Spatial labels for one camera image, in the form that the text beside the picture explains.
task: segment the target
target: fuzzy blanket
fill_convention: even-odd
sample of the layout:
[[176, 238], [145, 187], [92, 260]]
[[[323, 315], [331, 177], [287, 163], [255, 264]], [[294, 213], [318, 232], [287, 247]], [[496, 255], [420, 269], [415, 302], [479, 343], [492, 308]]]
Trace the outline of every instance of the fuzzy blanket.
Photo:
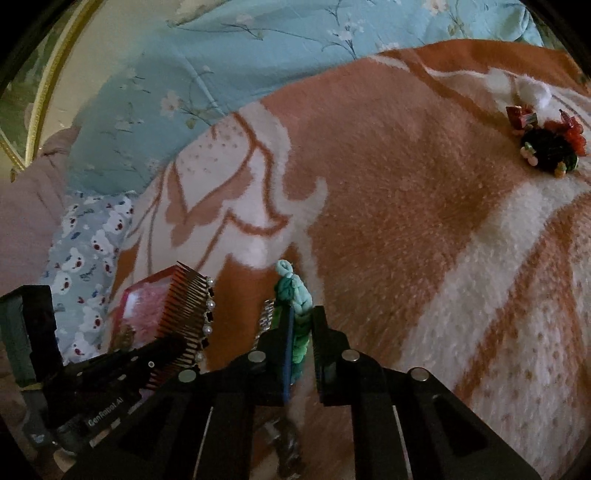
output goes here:
[[[542, 122], [564, 109], [588, 135], [580, 78], [563, 53], [459, 40], [289, 85], [153, 181], [113, 304], [177, 260], [215, 277], [207, 366], [220, 368], [251, 348], [286, 258], [353, 348], [426, 367], [557, 478], [591, 432], [590, 164], [561, 180], [530, 167], [505, 107], [540, 92]], [[308, 478], [353, 478], [349, 413], [321, 410], [306, 368], [290, 414]]]

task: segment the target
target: blue floral bedding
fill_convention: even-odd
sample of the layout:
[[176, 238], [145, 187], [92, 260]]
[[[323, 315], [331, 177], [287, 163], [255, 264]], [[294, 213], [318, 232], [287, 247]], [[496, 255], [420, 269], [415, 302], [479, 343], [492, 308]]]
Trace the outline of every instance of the blue floral bedding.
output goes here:
[[70, 187], [141, 193], [227, 113], [355, 58], [451, 38], [543, 44], [518, 0], [232, 0], [163, 25], [80, 116]]

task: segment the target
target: hair accessory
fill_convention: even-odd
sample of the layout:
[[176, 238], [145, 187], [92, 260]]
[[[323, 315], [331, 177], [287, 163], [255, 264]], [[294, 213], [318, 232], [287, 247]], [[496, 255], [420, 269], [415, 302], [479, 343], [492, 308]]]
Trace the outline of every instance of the hair accessory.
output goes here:
[[530, 106], [508, 106], [507, 116], [514, 133], [521, 137], [521, 156], [532, 166], [553, 173], [558, 179], [577, 167], [579, 156], [586, 156], [583, 126], [560, 111], [560, 121], [538, 124]]

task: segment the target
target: cartoon print fabric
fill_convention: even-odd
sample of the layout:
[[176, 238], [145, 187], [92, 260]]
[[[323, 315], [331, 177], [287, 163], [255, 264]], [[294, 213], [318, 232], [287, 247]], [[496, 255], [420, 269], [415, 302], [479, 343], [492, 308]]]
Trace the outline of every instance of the cartoon print fabric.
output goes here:
[[116, 258], [134, 212], [127, 194], [72, 194], [40, 284], [49, 285], [64, 363], [99, 353]]

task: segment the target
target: bedsheet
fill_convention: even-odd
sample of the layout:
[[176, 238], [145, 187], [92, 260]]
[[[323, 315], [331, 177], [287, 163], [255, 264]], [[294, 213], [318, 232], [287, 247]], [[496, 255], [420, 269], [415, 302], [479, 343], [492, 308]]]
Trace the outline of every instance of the bedsheet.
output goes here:
[[[429, 369], [559, 478], [591, 434], [590, 157], [563, 179], [531, 167], [505, 107], [543, 90], [540, 122], [563, 109], [589, 141], [579, 79], [564, 53], [452, 40], [288, 85], [138, 198], [113, 304], [177, 260], [215, 278], [201, 366], [221, 368], [252, 347], [286, 258], [353, 348]], [[349, 412], [321, 411], [313, 378], [309, 359], [290, 405], [309, 478], [352, 478]]]
[[70, 187], [141, 192], [208, 126], [281, 86], [450, 38], [542, 45], [518, 0], [241, 0], [162, 27], [80, 116]]

